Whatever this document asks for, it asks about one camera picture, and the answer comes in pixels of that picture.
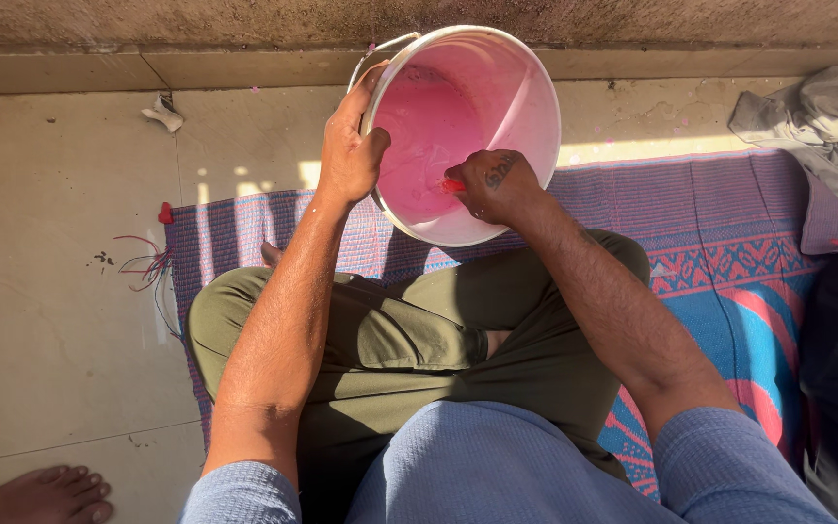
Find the wrist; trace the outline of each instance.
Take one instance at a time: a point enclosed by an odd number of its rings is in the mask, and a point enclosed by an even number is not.
[[[309,207],[306,209],[307,213],[326,213],[328,216],[337,219],[347,218],[348,214],[355,207],[357,202],[348,201],[345,198],[327,195],[316,189],[316,194],[309,202]]]
[[[521,237],[537,234],[555,219],[558,213],[567,215],[555,198],[547,191],[533,192],[519,203],[522,214],[514,217],[512,224],[506,224]]]

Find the bucket rim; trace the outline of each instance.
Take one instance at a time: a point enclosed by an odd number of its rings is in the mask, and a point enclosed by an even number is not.
[[[561,107],[558,102],[558,93],[554,89],[554,85],[552,84],[551,76],[548,74],[548,70],[546,70],[545,65],[542,64],[542,61],[535,55],[534,51],[532,51],[529,46],[526,46],[522,41],[520,41],[517,37],[513,36],[510,33],[505,31],[501,31],[499,29],[495,29],[493,27],[487,27],[484,25],[469,25],[469,24],[462,24],[462,25],[450,25],[447,27],[442,27],[440,29],[436,29],[430,33],[423,34],[416,40],[414,40],[410,45],[406,46],[405,48],[401,49],[397,54],[390,59],[390,63],[384,72],[381,74],[380,78],[377,80],[377,85],[374,87],[373,94],[371,95],[371,99],[368,101],[367,109],[364,111],[364,116],[361,119],[361,124],[359,128],[360,136],[363,138],[368,135],[373,129],[373,121],[374,117],[377,114],[377,107],[380,104],[380,101],[384,98],[384,93],[387,92],[387,88],[389,87],[390,83],[393,81],[393,78],[396,77],[397,73],[400,72],[400,69],[407,63],[407,58],[410,55],[422,50],[423,48],[427,47],[433,41],[438,40],[444,36],[451,36],[453,34],[458,33],[486,33],[487,35],[496,34],[497,36],[505,39],[507,42],[513,44],[518,49],[522,49],[529,58],[538,65],[538,70],[541,72],[542,77],[548,81],[548,83],[552,86],[551,89],[551,97],[552,101],[554,102],[555,107],[555,123],[558,126],[559,131],[561,131],[562,126],[562,111]],[[562,147],[562,135],[558,133],[558,140],[555,144],[555,154],[554,154],[554,161],[551,167],[551,170],[548,172],[548,176],[545,179],[544,184],[540,184],[542,189],[546,189],[548,184],[551,182],[552,177],[555,175],[555,170],[557,169],[557,159],[559,152],[561,151]],[[377,206],[381,209],[384,215],[387,217],[394,226],[397,227],[400,231],[406,233],[407,235],[413,237],[414,239],[423,241],[425,243],[441,246],[441,247],[467,247],[470,245],[477,245],[483,244],[487,241],[490,241],[509,230],[509,227],[504,226],[501,229],[495,231],[493,234],[486,236],[485,238],[470,241],[466,243],[444,243],[440,241],[433,241],[425,236],[413,231],[410,227],[406,226],[397,216],[396,214],[390,209],[387,205],[387,201],[384,199],[384,195],[380,190],[378,185],[375,185],[373,190],[371,191],[371,196],[373,197],[374,202]]]

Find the wall baseboard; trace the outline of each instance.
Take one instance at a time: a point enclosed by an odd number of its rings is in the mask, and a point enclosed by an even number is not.
[[[535,48],[557,80],[797,77],[838,66],[838,49]],[[0,94],[329,86],[348,82],[362,50],[0,47]],[[371,63],[392,56],[376,53]]]

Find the bucket handle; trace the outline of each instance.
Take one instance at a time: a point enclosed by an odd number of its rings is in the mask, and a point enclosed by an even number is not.
[[[351,80],[348,82],[347,92],[351,92],[351,89],[355,87],[355,81],[357,80],[357,72],[360,71],[360,66],[364,65],[364,61],[367,59],[368,56],[374,54],[375,51],[379,51],[381,49],[389,48],[390,46],[392,46],[394,44],[398,44],[398,43],[402,42],[403,40],[407,40],[409,38],[419,38],[420,36],[422,36],[422,34],[416,33],[416,32],[409,33],[409,34],[403,34],[402,36],[394,38],[393,40],[390,40],[389,42],[383,42],[382,44],[378,45],[374,49],[368,49],[367,53],[364,56],[361,57],[360,62],[357,63],[357,66],[355,67],[355,72],[351,74]]]

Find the hand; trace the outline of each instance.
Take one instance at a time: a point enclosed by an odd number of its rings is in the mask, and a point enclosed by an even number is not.
[[[508,149],[478,151],[445,170],[445,178],[465,185],[453,195],[474,218],[513,229],[548,196],[522,153]]]
[[[383,61],[368,69],[325,124],[317,195],[350,207],[377,185],[380,160],[390,147],[390,133],[383,128],[373,128],[362,140],[357,128],[377,79],[387,64],[388,61]]]

